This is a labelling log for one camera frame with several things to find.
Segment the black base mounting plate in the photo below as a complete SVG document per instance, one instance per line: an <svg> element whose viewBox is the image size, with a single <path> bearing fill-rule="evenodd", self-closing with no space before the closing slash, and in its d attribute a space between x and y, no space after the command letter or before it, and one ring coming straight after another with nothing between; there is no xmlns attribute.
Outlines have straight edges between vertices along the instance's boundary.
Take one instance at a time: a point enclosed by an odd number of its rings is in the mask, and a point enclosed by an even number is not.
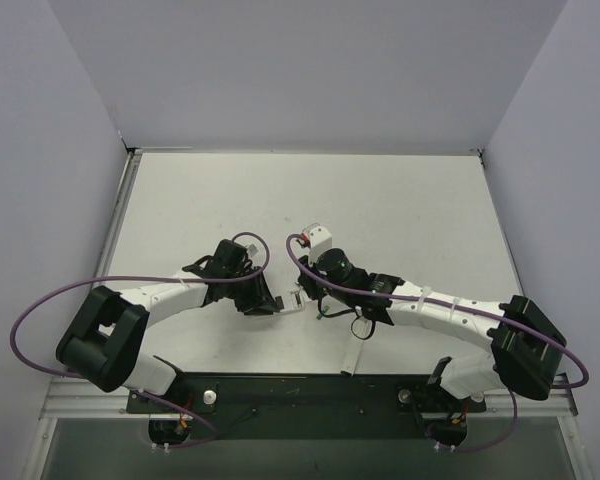
<svg viewBox="0 0 600 480"><path fill-rule="evenodd" d="M325 404L270 404L273 389L325 395ZM161 404L132 393L130 413L150 414L149 431L165 441L202 439L210 422L222 440L398 440L421 438L433 422L465 432L459 416L483 413L483 401L458 400L428 375L181 373Z"/></svg>

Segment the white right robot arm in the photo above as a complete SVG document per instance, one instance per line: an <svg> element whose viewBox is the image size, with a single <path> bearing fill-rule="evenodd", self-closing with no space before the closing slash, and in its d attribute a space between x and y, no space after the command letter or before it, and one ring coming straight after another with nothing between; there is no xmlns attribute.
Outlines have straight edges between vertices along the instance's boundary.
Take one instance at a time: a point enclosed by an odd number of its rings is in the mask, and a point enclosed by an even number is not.
<svg viewBox="0 0 600 480"><path fill-rule="evenodd" d="M531 299L515 295L499 303L445 295L400 277L369 273L339 248L295 263L310 299L331 297L368 321L352 329L361 340L383 324L433 331L477 347L474 355L438 362L432 381L451 396L465 399L507 388L531 400L548 398L567 342Z"/></svg>

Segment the aluminium frame rail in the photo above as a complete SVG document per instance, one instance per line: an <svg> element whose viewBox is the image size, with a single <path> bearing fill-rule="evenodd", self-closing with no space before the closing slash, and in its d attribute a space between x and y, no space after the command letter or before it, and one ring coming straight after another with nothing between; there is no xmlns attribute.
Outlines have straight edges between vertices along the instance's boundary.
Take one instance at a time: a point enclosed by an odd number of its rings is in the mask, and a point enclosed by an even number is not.
<svg viewBox="0 0 600 480"><path fill-rule="evenodd" d="M300 395L296 390L282 392L280 388L273 389L272 395L265 398L270 404L282 403L288 406L303 404L325 404L325 395ZM279 393L281 400L276 400L273 393ZM512 403L506 390L487 392L481 397L486 406L488 416L502 416L510 410ZM519 416L528 417L566 417L577 416L578 409L570 392L553 390L545 401L529 400L516 396ZM138 399L129 390L118 388L112 393L104 393L87 381L53 378L43 402L40 419L60 418L117 418L124 415L150 415L130 413L127 405Z"/></svg>

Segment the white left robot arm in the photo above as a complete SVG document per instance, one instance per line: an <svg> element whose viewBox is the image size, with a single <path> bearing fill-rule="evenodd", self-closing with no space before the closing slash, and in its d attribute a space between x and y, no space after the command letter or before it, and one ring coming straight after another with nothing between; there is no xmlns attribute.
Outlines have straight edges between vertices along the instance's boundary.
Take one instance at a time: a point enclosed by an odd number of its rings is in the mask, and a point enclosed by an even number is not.
<svg viewBox="0 0 600 480"><path fill-rule="evenodd" d="M184 402L177 367L143 353L146 330L186 310L228 299L245 316L273 315L283 300L271 294L249 248L223 239L211 255L165 283L115 291L91 290L56 347L56 359L104 392L143 390L163 411Z"/></svg>

